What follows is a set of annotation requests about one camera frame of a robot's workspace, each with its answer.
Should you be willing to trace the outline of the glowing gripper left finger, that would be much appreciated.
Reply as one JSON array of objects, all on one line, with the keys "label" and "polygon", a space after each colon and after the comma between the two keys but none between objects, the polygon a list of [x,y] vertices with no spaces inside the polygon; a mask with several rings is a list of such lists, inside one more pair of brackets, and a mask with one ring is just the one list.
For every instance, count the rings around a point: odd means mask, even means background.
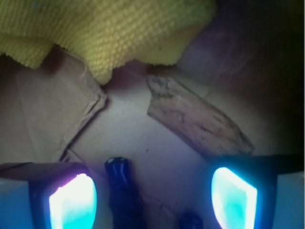
[{"label": "glowing gripper left finger", "polygon": [[97,188],[82,163],[0,166],[2,229],[91,229]]}]

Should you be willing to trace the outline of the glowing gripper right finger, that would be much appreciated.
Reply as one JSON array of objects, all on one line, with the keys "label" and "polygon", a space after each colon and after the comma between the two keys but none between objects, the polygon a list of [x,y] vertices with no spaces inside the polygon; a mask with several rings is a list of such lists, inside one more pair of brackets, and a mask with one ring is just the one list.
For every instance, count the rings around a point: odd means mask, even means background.
[{"label": "glowing gripper right finger", "polygon": [[211,198],[222,229],[303,229],[303,155],[225,156],[213,163]]}]

